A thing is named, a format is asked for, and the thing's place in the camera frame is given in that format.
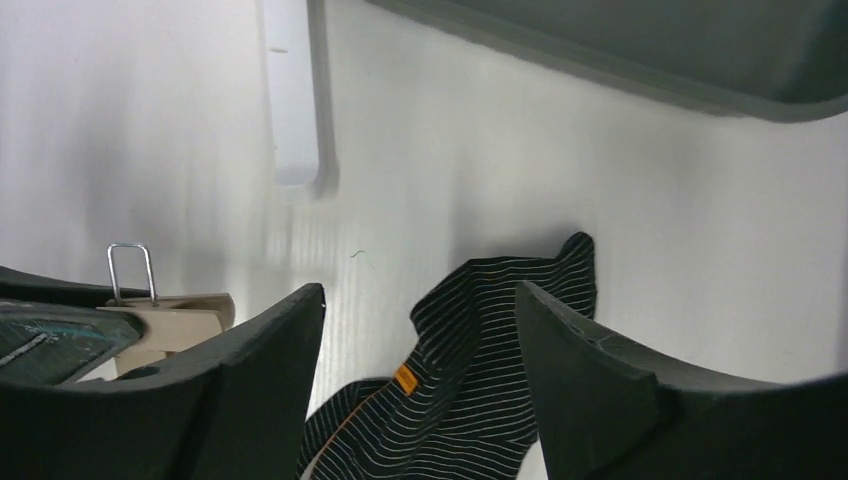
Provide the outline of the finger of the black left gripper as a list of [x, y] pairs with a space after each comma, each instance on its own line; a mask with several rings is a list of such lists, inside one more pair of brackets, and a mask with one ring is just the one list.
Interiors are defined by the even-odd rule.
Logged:
[[75, 382], [141, 340], [137, 317], [106, 311], [112, 289], [1, 269], [1, 381]]

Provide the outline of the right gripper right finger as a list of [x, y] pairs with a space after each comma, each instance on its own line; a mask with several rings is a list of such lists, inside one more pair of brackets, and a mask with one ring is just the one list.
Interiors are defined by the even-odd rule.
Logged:
[[843, 479], [847, 378], [793, 384], [653, 350], [522, 282], [515, 316], [552, 479]]

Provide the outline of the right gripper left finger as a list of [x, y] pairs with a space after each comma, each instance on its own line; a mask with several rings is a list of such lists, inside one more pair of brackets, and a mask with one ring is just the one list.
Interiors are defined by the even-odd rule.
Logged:
[[1, 387], [5, 479], [292, 479], [323, 287], [113, 381]]

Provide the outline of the wooden clip hanger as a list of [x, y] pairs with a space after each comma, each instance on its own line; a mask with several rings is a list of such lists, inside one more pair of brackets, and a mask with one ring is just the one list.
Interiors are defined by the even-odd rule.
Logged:
[[[144, 257], [148, 297], [124, 297], [118, 282], [114, 252], [138, 249]], [[113, 371], [97, 367], [86, 380], [115, 380], [132, 369], [163, 360], [217, 336], [233, 327], [236, 307], [228, 293], [165, 296], [157, 293], [151, 253], [142, 243], [112, 243], [107, 247], [113, 298], [101, 311], [129, 314], [141, 326], [140, 339], [112, 357]]]

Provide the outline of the black striped underwear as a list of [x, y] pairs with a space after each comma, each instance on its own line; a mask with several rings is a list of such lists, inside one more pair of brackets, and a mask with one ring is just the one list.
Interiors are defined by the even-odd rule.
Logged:
[[538, 427], [515, 320], [524, 281], [592, 317], [595, 248], [466, 261], [412, 309], [418, 340], [390, 377], [354, 381], [306, 421], [299, 479], [514, 479]]

